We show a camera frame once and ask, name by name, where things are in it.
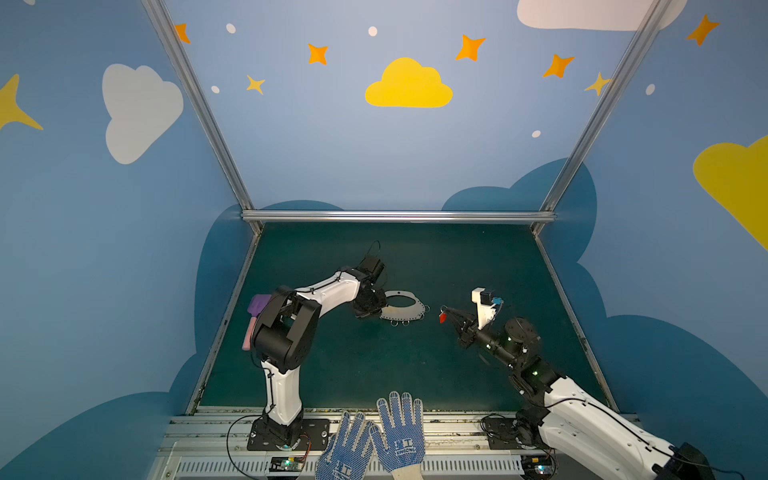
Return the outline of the grey metal keyring plate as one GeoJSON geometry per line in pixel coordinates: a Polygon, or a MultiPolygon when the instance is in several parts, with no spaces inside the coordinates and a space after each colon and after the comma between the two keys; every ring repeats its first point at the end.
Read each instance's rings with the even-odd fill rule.
{"type": "Polygon", "coordinates": [[[385,292],[386,305],[381,309],[379,318],[391,326],[408,325],[424,318],[429,308],[412,292],[388,290],[385,292]]]}

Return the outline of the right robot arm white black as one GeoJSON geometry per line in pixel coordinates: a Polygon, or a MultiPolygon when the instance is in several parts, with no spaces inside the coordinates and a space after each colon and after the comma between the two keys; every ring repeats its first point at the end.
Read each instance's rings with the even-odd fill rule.
{"type": "Polygon", "coordinates": [[[706,456],[675,446],[614,412],[540,356],[540,336],[515,317],[497,330],[476,314],[443,307],[464,348],[478,346],[509,372],[525,399],[516,414],[518,443],[560,451],[602,479],[713,479],[706,456]]]}

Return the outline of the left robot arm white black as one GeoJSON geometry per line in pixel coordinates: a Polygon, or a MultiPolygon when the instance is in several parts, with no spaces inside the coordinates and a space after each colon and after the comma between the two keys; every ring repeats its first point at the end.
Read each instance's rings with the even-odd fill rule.
{"type": "Polygon", "coordinates": [[[267,384],[267,405],[257,427],[277,447],[292,447],[300,439],[300,367],[320,318],[344,304],[351,305],[358,318],[379,314],[386,306],[384,290],[377,285],[384,269],[379,257],[367,255],[357,266],[344,267],[313,285],[280,286],[256,317],[250,352],[258,356],[267,384]]]}

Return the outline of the purple spatula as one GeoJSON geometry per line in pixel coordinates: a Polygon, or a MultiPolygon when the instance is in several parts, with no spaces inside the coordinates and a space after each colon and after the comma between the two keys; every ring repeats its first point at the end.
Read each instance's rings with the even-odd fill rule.
{"type": "Polygon", "coordinates": [[[250,320],[242,343],[243,351],[249,351],[251,349],[252,336],[258,317],[265,309],[270,299],[271,296],[269,294],[257,294],[251,298],[247,308],[247,312],[250,315],[250,320]]]}

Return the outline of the right blue dotted work glove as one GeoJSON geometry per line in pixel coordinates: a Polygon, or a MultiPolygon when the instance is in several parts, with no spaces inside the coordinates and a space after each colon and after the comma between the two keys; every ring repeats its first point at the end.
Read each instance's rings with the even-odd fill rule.
{"type": "Polygon", "coordinates": [[[381,427],[369,433],[378,461],[395,480],[422,480],[425,456],[423,402],[393,391],[377,401],[381,427]]]}

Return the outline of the blue dotted work glove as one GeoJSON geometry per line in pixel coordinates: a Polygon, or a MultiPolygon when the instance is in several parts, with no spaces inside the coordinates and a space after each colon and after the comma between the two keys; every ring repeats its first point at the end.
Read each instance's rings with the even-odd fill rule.
{"type": "Polygon", "coordinates": [[[381,427],[369,433],[378,461],[395,480],[422,480],[425,456],[423,402],[393,391],[377,401],[381,427]]]}
{"type": "Polygon", "coordinates": [[[317,461],[317,480],[362,480],[373,455],[370,427],[362,412],[344,412],[337,432],[317,461]]]}

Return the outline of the right green circuit board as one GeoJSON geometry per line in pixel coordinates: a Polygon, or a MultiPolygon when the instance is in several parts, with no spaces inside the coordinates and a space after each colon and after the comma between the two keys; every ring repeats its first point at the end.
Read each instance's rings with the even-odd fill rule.
{"type": "Polygon", "coordinates": [[[548,480],[557,471],[555,461],[547,456],[522,456],[521,466],[524,480],[548,480]]]}

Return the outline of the green circuit board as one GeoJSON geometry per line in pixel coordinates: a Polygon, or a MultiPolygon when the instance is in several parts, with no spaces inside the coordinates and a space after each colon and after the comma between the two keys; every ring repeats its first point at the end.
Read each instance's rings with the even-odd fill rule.
{"type": "Polygon", "coordinates": [[[521,466],[524,480],[548,480],[557,471],[555,461],[547,456],[522,456],[521,466]]]}
{"type": "Polygon", "coordinates": [[[304,470],[305,461],[299,457],[272,457],[269,463],[269,473],[299,474],[304,470]]]}

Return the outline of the left blue dotted work glove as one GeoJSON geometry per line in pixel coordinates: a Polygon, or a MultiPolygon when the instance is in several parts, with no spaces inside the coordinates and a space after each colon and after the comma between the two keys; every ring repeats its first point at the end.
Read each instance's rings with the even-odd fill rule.
{"type": "Polygon", "coordinates": [[[317,461],[317,480],[362,480],[373,455],[370,427],[362,412],[344,412],[337,432],[317,461]]]}

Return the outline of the left green circuit board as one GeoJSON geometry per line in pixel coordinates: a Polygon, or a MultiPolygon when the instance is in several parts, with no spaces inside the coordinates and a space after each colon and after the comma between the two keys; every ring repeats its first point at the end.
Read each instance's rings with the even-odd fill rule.
{"type": "Polygon", "coordinates": [[[304,470],[305,461],[299,457],[272,457],[269,463],[269,473],[299,474],[304,470]]]}

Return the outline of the aluminium rear frame bar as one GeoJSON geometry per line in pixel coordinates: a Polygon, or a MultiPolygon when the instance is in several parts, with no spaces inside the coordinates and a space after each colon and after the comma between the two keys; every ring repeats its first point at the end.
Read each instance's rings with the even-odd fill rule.
{"type": "Polygon", "coordinates": [[[345,222],[345,223],[452,223],[534,224],[552,223],[553,212],[450,212],[450,211],[320,211],[244,210],[250,222],[345,222]]]}

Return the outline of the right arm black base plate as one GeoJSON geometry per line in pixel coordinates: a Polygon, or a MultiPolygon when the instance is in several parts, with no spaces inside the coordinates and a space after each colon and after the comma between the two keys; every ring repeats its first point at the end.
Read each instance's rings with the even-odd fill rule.
{"type": "Polygon", "coordinates": [[[553,450],[537,425],[525,418],[491,413],[480,420],[480,428],[492,450],[553,450]]]}

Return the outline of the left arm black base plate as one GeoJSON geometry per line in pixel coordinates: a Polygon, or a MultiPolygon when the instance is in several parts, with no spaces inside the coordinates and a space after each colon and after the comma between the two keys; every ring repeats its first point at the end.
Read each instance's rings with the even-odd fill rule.
{"type": "Polygon", "coordinates": [[[298,417],[290,425],[281,425],[269,417],[253,422],[247,441],[248,451],[323,452],[330,438],[330,421],[298,417]]]}

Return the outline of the aluminium left frame post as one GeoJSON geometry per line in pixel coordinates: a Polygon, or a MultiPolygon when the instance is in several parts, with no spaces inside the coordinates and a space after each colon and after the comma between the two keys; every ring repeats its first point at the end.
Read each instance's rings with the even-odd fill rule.
{"type": "Polygon", "coordinates": [[[185,52],[175,25],[172,23],[170,12],[164,1],[143,0],[142,5],[157,33],[174,71],[197,115],[201,127],[208,139],[212,150],[222,168],[222,171],[234,193],[241,212],[253,210],[254,205],[247,191],[242,176],[226,144],[221,129],[214,118],[210,105],[198,81],[190,60],[185,52]]]}

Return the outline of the aluminium frame post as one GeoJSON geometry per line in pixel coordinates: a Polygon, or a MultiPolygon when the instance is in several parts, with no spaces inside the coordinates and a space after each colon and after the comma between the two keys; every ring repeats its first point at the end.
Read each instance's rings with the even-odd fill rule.
{"type": "Polygon", "coordinates": [[[547,222],[555,220],[555,210],[558,204],[585,161],[656,36],[662,30],[662,20],[671,5],[672,1],[670,0],[655,0],[650,3],[645,16],[613,73],[612,80],[600,96],[574,149],[568,156],[540,207],[539,212],[545,217],[545,220],[536,221],[532,224],[531,231],[536,238],[539,237],[547,222]]]}
{"type": "Polygon", "coordinates": [[[142,5],[157,33],[174,71],[197,115],[201,127],[208,139],[212,150],[222,168],[222,171],[234,193],[241,212],[253,210],[254,205],[247,191],[242,176],[226,144],[221,129],[214,118],[210,105],[198,81],[190,60],[185,52],[175,25],[172,23],[170,12],[164,1],[143,0],[142,5]]]}

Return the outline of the aluminium right frame post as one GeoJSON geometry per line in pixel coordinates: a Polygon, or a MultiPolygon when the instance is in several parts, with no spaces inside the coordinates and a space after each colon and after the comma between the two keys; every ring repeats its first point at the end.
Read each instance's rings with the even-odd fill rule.
{"type": "Polygon", "coordinates": [[[555,220],[555,210],[558,204],[585,161],[656,36],[662,30],[662,20],[671,5],[672,1],[670,0],[655,0],[650,3],[645,16],[613,73],[612,80],[600,96],[574,149],[568,156],[540,207],[539,212],[545,217],[545,220],[536,221],[532,224],[531,231],[536,238],[539,237],[547,222],[555,220]]]}

